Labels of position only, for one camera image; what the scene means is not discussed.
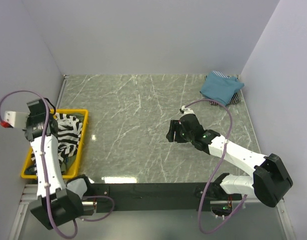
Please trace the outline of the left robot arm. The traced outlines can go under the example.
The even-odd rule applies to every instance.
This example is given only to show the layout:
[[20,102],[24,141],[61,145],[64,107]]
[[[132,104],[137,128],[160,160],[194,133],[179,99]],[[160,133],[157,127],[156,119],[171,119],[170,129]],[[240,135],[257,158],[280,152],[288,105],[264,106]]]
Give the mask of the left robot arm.
[[37,173],[37,200],[29,204],[32,215],[48,230],[81,217],[94,189],[85,175],[65,184],[58,158],[58,124],[47,101],[27,103],[29,115],[24,135],[32,148]]

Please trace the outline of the teal ribbed tank top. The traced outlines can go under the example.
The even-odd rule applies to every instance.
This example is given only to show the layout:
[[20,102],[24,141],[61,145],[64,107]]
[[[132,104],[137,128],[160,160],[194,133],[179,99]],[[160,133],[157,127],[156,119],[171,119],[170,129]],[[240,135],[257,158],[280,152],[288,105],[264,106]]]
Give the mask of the teal ribbed tank top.
[[213,71],[205,76],[205,81],[200,89],[200,93],[205,97],[209,97],[216,92],[233,92],[239,93],[245,86],[236,76],[223,78],[213,74]]

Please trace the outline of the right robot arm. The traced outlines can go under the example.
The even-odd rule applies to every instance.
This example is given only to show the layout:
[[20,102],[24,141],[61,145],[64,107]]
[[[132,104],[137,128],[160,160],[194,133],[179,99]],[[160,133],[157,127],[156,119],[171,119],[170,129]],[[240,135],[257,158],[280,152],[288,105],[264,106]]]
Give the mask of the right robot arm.
[[193,113],[171,120],[166,139],[169,142],[191,143],[197,150],[243,170],[245,176],[223,173],[213,183],[213,195],[220,200],[228,195],[255,196],[264,205],[274,208],[293,186],[293,181],[281,158],[253,152],[231,141],[220,133],[204,129]]

